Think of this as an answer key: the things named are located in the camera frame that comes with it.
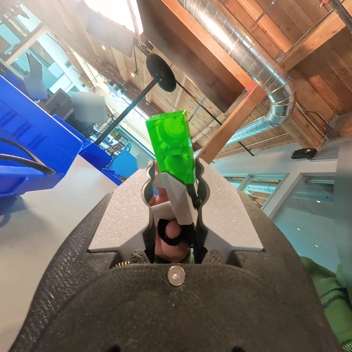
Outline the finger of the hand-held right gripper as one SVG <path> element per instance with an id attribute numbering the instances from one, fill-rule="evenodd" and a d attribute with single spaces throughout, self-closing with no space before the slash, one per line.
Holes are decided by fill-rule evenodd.
<path id="1" fill-rule="evenodd" d="M 160 188 L 165 188 L 165 185 L 162 181 L 161 176 L 155 176 L 153 185 L 160 187 Z M 176 216 L 174 214 L 174 210 L 173 210 L 169 200 L 167 202 L 164 202 L 164 203 L 161 203 L 158 205 L 154 205 L 151 207 L 151 209 L 152 209 L 154 220 L 160 220 L 160 219 L 175 220 L 176 219 Z"/>
<path id="2" fill-rule="evenodd" d="M 198 212 L 193 206 L 186 185 L 165 171 L 161 173 L 161 178 L 178 223 L 196 225 Z"/>

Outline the metal air duct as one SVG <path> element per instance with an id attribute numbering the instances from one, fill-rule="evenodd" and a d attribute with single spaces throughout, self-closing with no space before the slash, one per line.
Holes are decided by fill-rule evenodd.
<path id="1" fill-rule="evenodd" d="M 178 3 L 265 92 L 270 109 L 240 128 L 225 147 L 283 125 L 292 115 L 295 85 L 249 30 L 219 1 L 179 0 Z"/>

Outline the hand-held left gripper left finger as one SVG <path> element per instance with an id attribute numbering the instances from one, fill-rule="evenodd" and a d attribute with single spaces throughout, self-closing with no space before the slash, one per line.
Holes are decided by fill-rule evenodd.
<path id="1" fill-rule="evenodd" d="M 90 253 L 116 252 L 125 262 L 137 250 L 155 261 L 156 230 L 149 201 L 153 197 L 155 164 L 139 169 L 113 192 L 95 235 Z"/>

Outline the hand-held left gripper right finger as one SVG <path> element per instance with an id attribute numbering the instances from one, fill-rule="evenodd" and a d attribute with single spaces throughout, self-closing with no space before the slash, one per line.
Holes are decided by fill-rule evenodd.
<path id="1" fill-rule="evenodd" d="M 203 159 L 196 160 L 198 219 L 194 259 L 215 250 L 226 262 L 233 251 L 262 252 L 264 246 L 239 191 Z"/>

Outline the green plastic toy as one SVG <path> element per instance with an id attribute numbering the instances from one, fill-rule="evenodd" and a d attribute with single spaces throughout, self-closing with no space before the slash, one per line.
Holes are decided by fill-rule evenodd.
<path id="1" fill-rule="evenodd" d="M 195 161 L 186 110 L 154 115 L 146 121 L 160 173 L 183 184 L 195 182 Z"/>

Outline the large blue plastic bin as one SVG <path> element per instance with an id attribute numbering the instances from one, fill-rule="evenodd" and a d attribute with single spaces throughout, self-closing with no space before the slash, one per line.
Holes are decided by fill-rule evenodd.
<path id="1" fill-rule="evenodd" d="M 1 76 L 1 198 L 52 189 L 83 142 Z"/>

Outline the person's right hand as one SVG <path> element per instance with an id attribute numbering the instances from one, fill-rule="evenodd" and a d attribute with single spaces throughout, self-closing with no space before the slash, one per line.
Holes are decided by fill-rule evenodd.
<path id="1" fill-rule="evenodd" d="M 149 201 L 149 205 L 151 207 L 169 201 L 168 195 L 164 188 L 155 186 L 155 189 L 157 191 L 157 195 L 153 195 L 153 197 Z M 177 238 L 180 235 L 181 230 L 182 228 L 178 224 L 177 220 L 172 219 L 168 222 L 165 227 L 165 236 L 170 239 Z M 187 257 L 190 255 L 190 247 L 186 242 L 183 241 L 176 246 L 170 246 L 160 238 L 157 226 L 155 226 L 155 231 L 156 256 L 171 263 L 181 263 L 187 259 Z"/>

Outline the small blue bin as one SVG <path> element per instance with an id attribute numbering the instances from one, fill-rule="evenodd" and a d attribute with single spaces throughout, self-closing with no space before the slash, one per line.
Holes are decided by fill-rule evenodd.
<path id="1" fill-rule="evenodd" d="M 127 177 L 122 176 L 120 174 L 117 174 L 115 171 L 107 169 L 107 168 L 102 168 L 101 172 L 112 182 L 114 182 L 117 186 L 120 186 L 125 180 L 127 180 Z"/>
<path id="2" fill-rule="evenodd" d="M 76 137 L 82 140 L 83 145 L 79 151 L 79 155 L 82 158 L 84 158 L 87 162 L 89 162 L 92 166 L 100 171 L 104 168 L 107 168 L 107 166 L 113 160 L 113 158 L 107 152 L 101 149 L 98 145 L 94 144 L 93 141 L 86 139 L 80 132 L 66 123 L 59 116 L 54 114 L 52 117 L 66 129 L 68 129 L 71 133 L 73 133 Z"/>

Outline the wooden support post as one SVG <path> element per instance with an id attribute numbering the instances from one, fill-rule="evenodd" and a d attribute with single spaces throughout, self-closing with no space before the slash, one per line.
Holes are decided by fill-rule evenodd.
<path id="1" fill-rule="evenodd" d="M 265 92 L 258 85 L 251 85 L 249 88 L 249 93 L 230 114 L 224 124 L 216 131 L 208 143 L 202 148 L 196 157 L 197 159 L 203 159 L 206 163 L 210 164 L 230 140 L 232 135 L 239 130 L 241 125 L 257 105 L 259 105 L 266 97 Z"/>

